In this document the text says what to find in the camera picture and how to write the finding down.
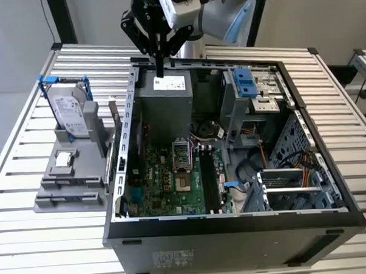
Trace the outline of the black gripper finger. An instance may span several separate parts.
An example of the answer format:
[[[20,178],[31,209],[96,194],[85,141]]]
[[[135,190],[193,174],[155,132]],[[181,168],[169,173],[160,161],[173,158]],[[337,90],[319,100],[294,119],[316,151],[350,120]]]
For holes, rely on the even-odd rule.
[[[166,29],[160,32],[160,44],[159,44],[159,55],[160,55],[160,76],[164,76],[164,58],[174,56],[179,49],[183,46],[185,41],[187,41],[194,31],[192,25],[184,26],[179,28],[174,35],[166,40],[168,31]]]
[[[145,12],[138,19],[132,11],[125,11],[120,26],[142,54],[148,54],[155,60],[156,77],[160,78],[160,52],[151,15]]]

